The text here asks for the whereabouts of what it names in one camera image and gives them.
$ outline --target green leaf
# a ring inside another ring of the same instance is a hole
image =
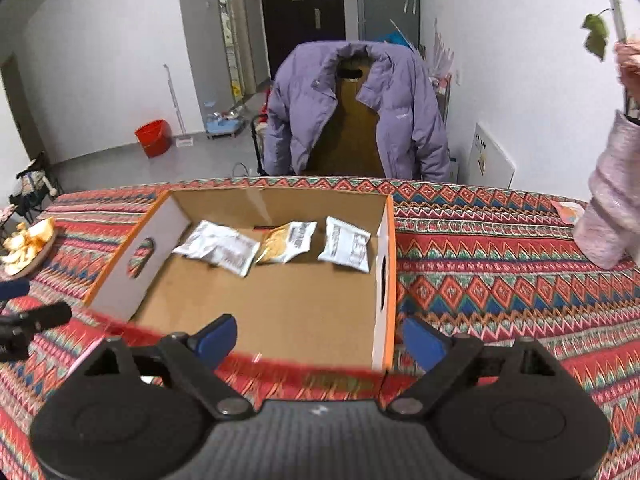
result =
[[[604,61],[607,43],[609,42],[609,29],[607,28],[607,24],[600,16],[587,14],[582,28],[590,31],[584,47],[593,55],[598,56],[600,61]]]

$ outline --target red tablecloth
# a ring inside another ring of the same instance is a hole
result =
[[[33,276],[30,296],[11,301],[8,311],[66,300],[74,318],[68,326],[38,336],[27,362],[0,367],[0,468],[10,480],[41,477],[28,444],[31,420],[78,356],[104,335],[105,325],[82,308],[82,298],[159,191],[247,183],[225,179],[82,192],[62,196],[49,207],[45,215],[55,217],[61,231],[56,246]],[[600,478],[636,478],[640,271],[630,260],[612,271],[586,261],[550,197],[352,178],[250,183],[393,194],[399,318],[418,313],[444,332],[471,332],[498,344],[518,335],[540,339],[610,420],[612,437]],[[395,366],[399,372],[418,372],[401,340]],[[262,370],[260,377],[262,385],[258,380],[235,386],[253,400],[291,393],[278,370]],[[327,381],[340,379],[320,377],[304,389],[322,394]],[[345,378],[341,387],[366,394],[375,388],[367,381]],[[388,384],[386,394],[392,395],[403,382]]]

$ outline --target yellow snack packet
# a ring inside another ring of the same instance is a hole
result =
[[[258,249],[257,264],[285,264],[308,253],[318,222],[290,222],[269,231]]]

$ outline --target gray floor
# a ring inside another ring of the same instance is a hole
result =
[[[264,95],[252,96],[243,115],[253,117],[260,111]],[[67,160],[54,166],[65,192],[104,189],[108,187],[180,182],[200,178],[257,175],[257,161],[251,129],[247,127],[235,138],[207,139],[205,134],[193,136],[193,146],[172,146],[163,155],[147,158],[137,144],[129,144]]]

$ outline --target purple jacket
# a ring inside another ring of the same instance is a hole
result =
[[[278,70],[264,136],[268,174],[306,168],[337,107],[337,65],[363,50],[373,63],[357,99],[380,116],[376,140],[386,177],[447,181],[447,134],[424,62],[405,46],[345,41],[300,44]]]

